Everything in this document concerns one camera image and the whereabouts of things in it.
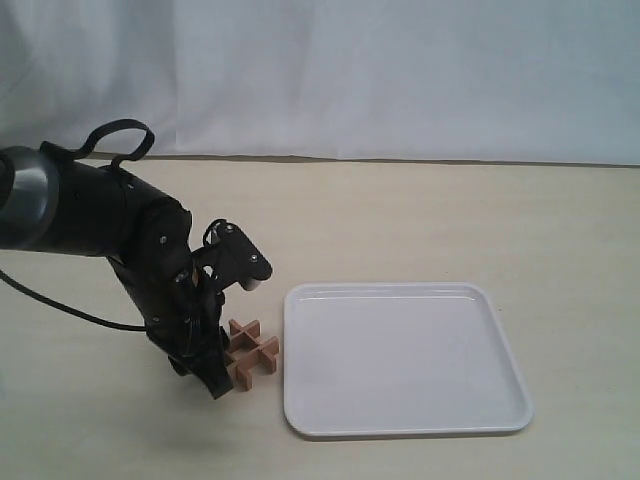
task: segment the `black cable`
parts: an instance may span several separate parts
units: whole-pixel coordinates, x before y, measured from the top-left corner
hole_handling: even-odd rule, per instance
[[[44,295],[40,295],[39,293],[34,292],[30,288],[25,287],[24,285],[22,285],[21,283],[17,282],[13,278],[11,278],[9,275],[4,273],[2,269],[0,269],[0,280],[3,280],[7,285],[15,288],[20,293],[23,293],[26,296],[31,297],[32,299],[40,303],[44,303],[45,305],[48,305],[52,308],[60,310],[64,313],[68,313],[69,315],[82,318],[87,322],[95,323],[97,325],[107,327],[107,328],[113,328],[114,330],[125,330],[128,332],[146,331],[146,328],[144,326],[124,325],[122,323],[110,322],[108,320],[103,320],[102,318],[94,317],[93,315],[89,315],[88,313],[82,312],[80,310],[76,310],[75,308],[65,305],[64,303],[56,302],[55,300],[45,297]]]

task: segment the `table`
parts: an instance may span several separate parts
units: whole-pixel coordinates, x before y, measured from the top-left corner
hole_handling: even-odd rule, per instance
[[[145,160],[131,171],[274,265],[229,291],[224,322],[282,335],[283,298],[322,281],[467,281],[495,304],[536,416],[514,436],[307,442],[282,377],[212,401],[141,333],[0,287],[0,476],[631,478],[640,471],[640,170]],[[0,253],[9,274],[114,321],[137,311],[102,259]]]

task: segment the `white curtain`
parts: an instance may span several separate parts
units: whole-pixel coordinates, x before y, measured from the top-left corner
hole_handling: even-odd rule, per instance
[[[122,117],[159,155],[639,164],[640,2],[0,0],[0,144]]]

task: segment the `plastic tray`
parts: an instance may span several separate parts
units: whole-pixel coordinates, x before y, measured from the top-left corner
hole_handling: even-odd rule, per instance
[[[293,289],[284,411],[310,437],[507,433],[533,417],[495,312],[466,283]]]

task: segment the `wooden cross-shaped block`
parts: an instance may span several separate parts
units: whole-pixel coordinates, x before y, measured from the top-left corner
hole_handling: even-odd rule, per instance
[[[260,322],[254,320],[247,325],[240,325],[229,320],[229,348],[225,352],[227,370],[231,378],[240,383],[245,390],[251,390],[250,370],[261,364],[269,373],[277,368],[276,355],[280,352],[277,337],[266,342],[260,340]]]

